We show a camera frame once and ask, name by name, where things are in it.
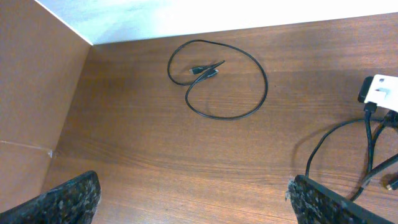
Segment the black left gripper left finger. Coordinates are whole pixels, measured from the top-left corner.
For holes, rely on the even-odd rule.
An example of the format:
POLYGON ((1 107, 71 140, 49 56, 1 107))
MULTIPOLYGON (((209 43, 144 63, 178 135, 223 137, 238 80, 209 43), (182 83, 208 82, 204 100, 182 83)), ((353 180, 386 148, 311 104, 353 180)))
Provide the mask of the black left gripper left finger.
POLYGON ((95 171, 89 170, 1 213, 1 223, 91 223, 101 199, 95 171))

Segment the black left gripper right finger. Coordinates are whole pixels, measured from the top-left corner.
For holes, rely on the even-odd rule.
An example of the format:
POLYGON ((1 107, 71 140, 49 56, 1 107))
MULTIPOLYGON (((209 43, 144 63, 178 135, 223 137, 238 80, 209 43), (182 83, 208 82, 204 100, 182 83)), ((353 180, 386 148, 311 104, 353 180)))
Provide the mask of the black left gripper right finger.
POLYGON ((390 223, 304 175, 289 181, 286 198, 299 224, 390 223))

